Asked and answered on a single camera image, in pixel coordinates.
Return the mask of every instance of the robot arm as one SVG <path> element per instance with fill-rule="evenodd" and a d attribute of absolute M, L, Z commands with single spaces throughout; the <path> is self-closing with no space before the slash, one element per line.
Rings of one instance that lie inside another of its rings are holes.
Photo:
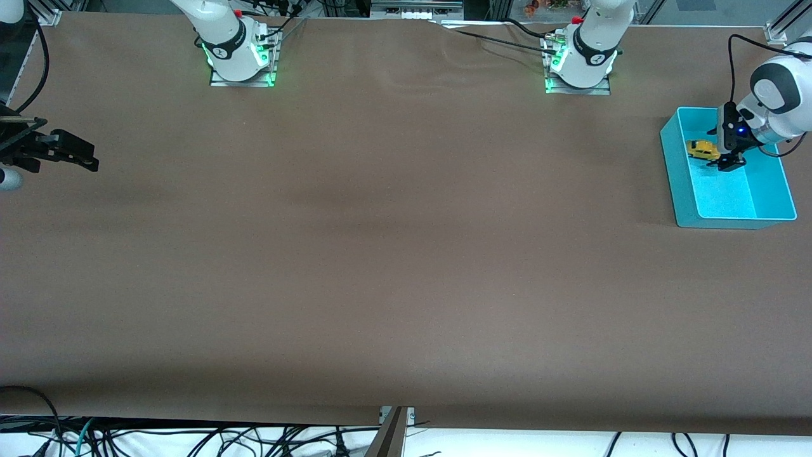
<path fill-rule="evenodd" d="M 812 55 L 812 29 L 784 48 Z M 720 171 L 746 163 L 746 150 L 792 140 L 812 131 L 812 60 L 781 54 L 755 69 L 750 94 L 719 108 Z"/>
<path fill-rule="evenodd" d="M 583 23 L 564 30 L 566 49 L 550 70 L 577 88 L 600 83 L 611 72 L 617 46 L 632 23 L 635 1 L 592 0 Z"/>
<path fill-rule="evenodd" d="M 25 19 L 25 0 L 0 0 L 0 43 L 19 32 Z"/>
<path fill-rule="evenodd" d="M 225 80 L 245 81 L 269 65 L 267 26 L 238 15 L 228 0 L 171 0 L 192 21 L 211 67 Z"/>

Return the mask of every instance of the plastic tray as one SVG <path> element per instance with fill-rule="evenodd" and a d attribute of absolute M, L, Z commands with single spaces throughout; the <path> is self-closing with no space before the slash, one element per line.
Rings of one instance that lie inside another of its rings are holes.
<path fill-rule="evenodd" d="M 753 149 L 732 172 L 688 155 L 688 140 L 716 141 L 716 108 L 680 107 L 660 132 L 676 224 L 696 229 L 763 229 L 797 218 L 781 159 Z M 777 153 L 775 145 L 764 146 Z"/>

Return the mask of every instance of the yellow toy car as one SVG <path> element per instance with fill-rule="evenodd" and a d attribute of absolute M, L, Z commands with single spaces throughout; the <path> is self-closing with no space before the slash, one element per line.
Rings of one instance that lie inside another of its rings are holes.
<path fill-rule="evenodd" d="M 688 155 L 697 159 L 703 160 L 719 160 L 721 154 L 716 149 L 716 145 L 708 140 L 691 140 L 685 142 L 685 147 L 688 149 Z"/>

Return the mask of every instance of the metal mounting plate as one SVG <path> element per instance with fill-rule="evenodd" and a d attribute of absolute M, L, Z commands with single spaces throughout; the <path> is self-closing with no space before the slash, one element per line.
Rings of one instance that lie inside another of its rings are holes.
<path fill-rule="evenodd" d="M 274 87 L 276 84 L 276 72 L 279 68 L 279 48 L 282 46 L 283 33 L 277 32 L 274 36 L 267 39 L 267 43 L 263 45 L 271 45 L 271 47 L 263 51 L 268 56 L 268 66 L 262 68 L 256 75 L 245 81 L 228 81 L 223 79 L 217 72 L 212 69 L 209 85 L 213 87 Z"/>
<path fill-rule="evenodd" d="M 542 49 L 552 49 L 555 52 L 561 51 L 563 44 L 563 29 L 556 30 L 555 33 L 548 34 L 547 38 L 541 38 Z M 560 55 L 542 54 L 542 63 L 544 66 L 544 89 L 548 94 L 576 94 L 576 95 L 609 95 L 611 94 L 609 86 L 609 76 L 604 76 L 601 82 L 596 86 L 588 89 L 581 89 L 572 87 L 564 82 L 557 73 L 550 70 L 550 65 L 554 59 L 559 58 Z"/>

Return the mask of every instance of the table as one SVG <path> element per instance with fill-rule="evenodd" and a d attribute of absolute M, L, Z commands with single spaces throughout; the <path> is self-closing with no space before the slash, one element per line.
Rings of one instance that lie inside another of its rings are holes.
<path fill-rule="evenodd" d="M 26 113 L 101 169 L 0 196 L 0 381 L 71 415 L 812 433 L 809 148 L 798 221 L 674 221 L 659 130 L 724 101 L 733 32 L 631 28 L 577 97 L 532 51 L 310 20 L 276 87 L 225 89 L 182 16 L 65 14 Z"/>

